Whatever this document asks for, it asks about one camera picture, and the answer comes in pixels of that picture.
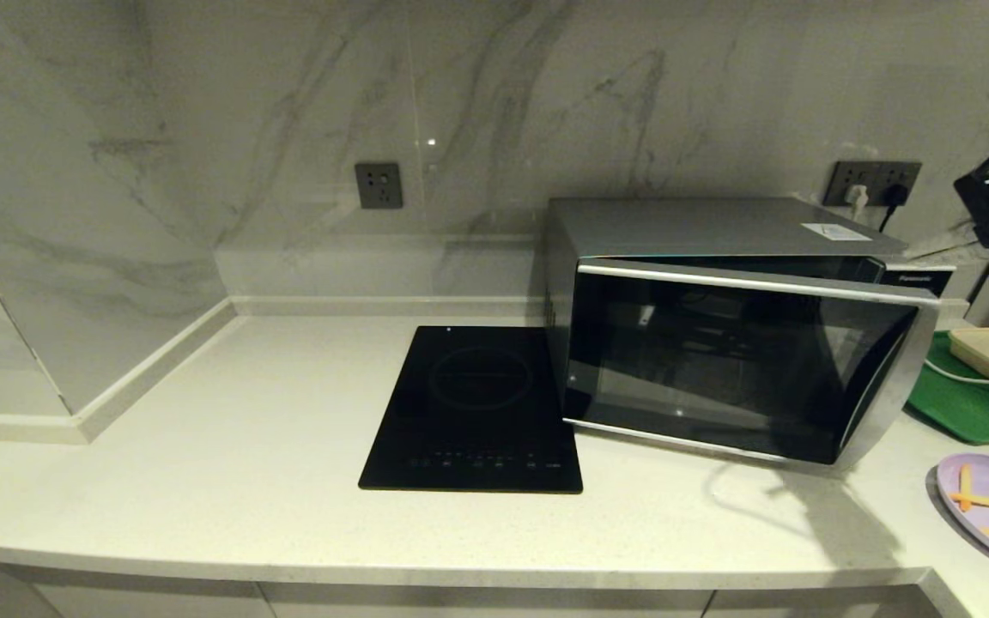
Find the electrical outlet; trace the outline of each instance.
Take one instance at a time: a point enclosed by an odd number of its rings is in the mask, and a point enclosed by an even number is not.
[[[895,195],[902,193],[899,186],[906,188],[906,195],[910,195],[921,169],[922,164],[917,161],[839,161],[834,166],[823,206],[849,206],[845,195],[852,185],[868,187],[868,206],[888,206],[890,198],[906,199]]]
[[[354,169],[362,208],[403,207],[403,184],[399,179],[398,164],[358,163]]]

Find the kitchen countertop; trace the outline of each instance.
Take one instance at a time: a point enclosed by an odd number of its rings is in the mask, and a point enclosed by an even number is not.
[[[989,447],[907,415],[844,481],[580,433],[578,496],[357,488],[417,325],[524,323],[236,318],[92,445],[0,442],[0,562],[272,582],[920,583],[943,614],[989,618],[989,558],[925,490],[942,457]]]

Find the black glass cooktop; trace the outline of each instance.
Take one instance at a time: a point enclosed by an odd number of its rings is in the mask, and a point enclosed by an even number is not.
[[[544,329],[417,329],[358,485],[581,493]]]

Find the cooking zone circle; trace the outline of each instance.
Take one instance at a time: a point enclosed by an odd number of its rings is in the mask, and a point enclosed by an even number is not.
[[[532,385],[529,365],[505,349],[457,349],[437,360],[429,372],[433,396],[460,410],[505,408],[524,397]]]

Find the microwave door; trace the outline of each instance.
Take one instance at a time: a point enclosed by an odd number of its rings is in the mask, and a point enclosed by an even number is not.
[[[925,290],[587,258],[565,416],[754,457],[848,465],[906,402]]]

